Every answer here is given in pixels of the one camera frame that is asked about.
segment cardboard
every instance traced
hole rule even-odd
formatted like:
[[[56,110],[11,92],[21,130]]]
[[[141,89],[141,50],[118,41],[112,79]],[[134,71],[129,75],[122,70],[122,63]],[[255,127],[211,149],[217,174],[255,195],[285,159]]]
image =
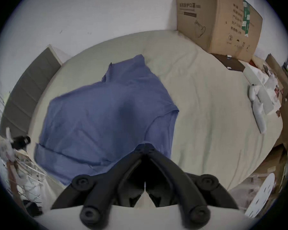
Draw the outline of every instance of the cardboard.
[[[280,108],[280,113],[282,116],[282,121],[283,121],[283,129],[280,134],[282,143],[285,146],[285,149],[288,149],[288,101],[284,101],[282,103],[282,107]]]
[[[245,0],[176,0],[177,30],[208,53],[249,62],[262,17]]]
[[[281,82],[281,84],[284,87],[283,88],[284,97],[287,97],[287,94],[288,94],[288,77],[287,77],[286,73],[283,71],[281,66],[277,63],[277,61],[274,59],[274,57],[271,54],[269,54],[267,56],[266,63],[275,72],[277,79]]]
[[[274,188],[278,191],[280,183],[282,181],[286,161],[287,155],[284,150],[284,146],[277,146],[270,151],[268,156],[258,166],[258,168],[253,172],[253,174],[257,174],[259,178],[264,181],[270,173],[274,173],[276,183],[276,186]]]

